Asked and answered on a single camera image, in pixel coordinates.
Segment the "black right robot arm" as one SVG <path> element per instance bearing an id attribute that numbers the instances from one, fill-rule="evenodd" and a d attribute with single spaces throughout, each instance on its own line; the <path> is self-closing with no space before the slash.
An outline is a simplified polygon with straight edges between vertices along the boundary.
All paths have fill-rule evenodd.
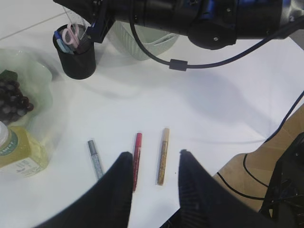
<path id="1" fill-rule="evenodd" d="M 210 50 L 263 39 L 304 14 L 301 0 L 60 0 L 100 28 L 107 17 L 187 36 Z"/>

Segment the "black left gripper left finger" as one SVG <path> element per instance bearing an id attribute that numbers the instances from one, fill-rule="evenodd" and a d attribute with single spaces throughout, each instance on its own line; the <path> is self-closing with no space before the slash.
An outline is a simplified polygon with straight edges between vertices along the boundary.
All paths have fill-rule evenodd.
<path id="1" fill-rule="evenodd" d="M 123 152 L 104 176 L 38 228 L 126 228 L 133 197 L 133 156 Z"/>

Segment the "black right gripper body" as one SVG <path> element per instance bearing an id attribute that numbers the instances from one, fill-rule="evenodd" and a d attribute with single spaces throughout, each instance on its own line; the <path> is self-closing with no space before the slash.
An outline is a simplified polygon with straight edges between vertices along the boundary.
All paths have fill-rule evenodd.
<path id="1" fill-rule="evenodd" d="M 109 10 L 110 0 L 53 0 L 53 2 L 73 11 L 89 24 L 101 26 L 99 19 L 112 25 L 115 20 Z"/>

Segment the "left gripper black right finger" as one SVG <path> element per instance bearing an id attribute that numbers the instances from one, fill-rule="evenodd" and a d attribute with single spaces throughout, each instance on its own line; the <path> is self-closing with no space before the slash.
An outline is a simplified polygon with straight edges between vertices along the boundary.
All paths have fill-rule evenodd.
<path id="1" fill-rule="evenodd" d="M 180 152 L 178 189 L 180 208 L 164 228 L 276 227 L 226 191 L 187 150 Z"/>

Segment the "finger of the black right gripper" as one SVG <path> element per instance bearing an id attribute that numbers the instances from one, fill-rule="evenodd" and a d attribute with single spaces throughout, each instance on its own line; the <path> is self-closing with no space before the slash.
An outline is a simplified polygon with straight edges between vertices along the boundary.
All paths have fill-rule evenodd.
<path id="1" fill-rule="evenodd" d="M 114 22 L 115 20 L 110 15 L 100 15 L 86 30 L 91 42 L 102 43 Z"/>

